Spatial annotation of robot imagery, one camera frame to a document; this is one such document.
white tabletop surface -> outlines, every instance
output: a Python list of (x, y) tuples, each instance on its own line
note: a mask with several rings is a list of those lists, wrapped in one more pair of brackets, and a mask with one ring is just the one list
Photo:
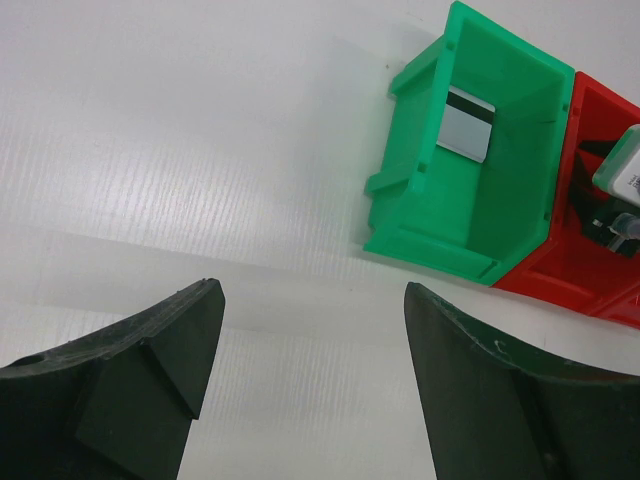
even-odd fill
[[(640, 102), (636, 0), (472, 6)], [(640, 331), (361, 248), (402, 66), (444, 0), (0, 3), (0, 364), (203, 277), (227, 297), (180, 480), (434, 479), (408, 281), (640, 374)]]

card with black stripe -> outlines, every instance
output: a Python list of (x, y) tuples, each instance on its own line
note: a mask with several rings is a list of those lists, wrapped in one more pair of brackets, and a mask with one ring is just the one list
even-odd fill
[(483, 163), (496, 108), (456, 87), (449, 88), (438, 145)]

red plastic container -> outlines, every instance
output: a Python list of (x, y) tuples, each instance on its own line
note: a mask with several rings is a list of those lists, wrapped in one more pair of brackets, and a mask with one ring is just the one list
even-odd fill
[[(494, 287), (640, 328), (640, 255), (629, 259), (582, 236), (569, 202), (580, 142), (616, 140), (638, 123), (640, 108), (588, 75), (576, 74), (549, 237)], [(590, 181), (603, 160), (582, 151), (580, 156)], [(603, 201), (608, 197), (599, 190), (595, 195)]]

plastic bin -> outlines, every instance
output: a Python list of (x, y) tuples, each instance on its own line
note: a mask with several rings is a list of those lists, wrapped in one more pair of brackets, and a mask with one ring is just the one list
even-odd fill
[[(549, 233), (574, 70), (466, 5), (393, 80), (365, 250), (492, 285)], [(496, 108), (487, 158), (436, 141), (449, 86)]]
[[(589, 181), (603, 159), (581, 151), (588, 176), (575, 165), (583, 140), (615, 140), (640, 123), (640, 108), (588, 75), (576, 74), (549, 238), (496, 287), (563, 307), (640, 327), (640, 256), (616, 255), (581, 235), (569, 202), (569, 185)], [(608, 195), (596, 190), (604, 202)]]

green plastic container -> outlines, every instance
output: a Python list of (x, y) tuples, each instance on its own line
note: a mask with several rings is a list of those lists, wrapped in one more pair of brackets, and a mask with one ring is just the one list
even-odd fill
[[(549, 233), (575, 71), (468, 6), (393, 80), (365, 250), (491, 285)], [(484, 163), (437, 146), (449, 85), (495, 106)]]

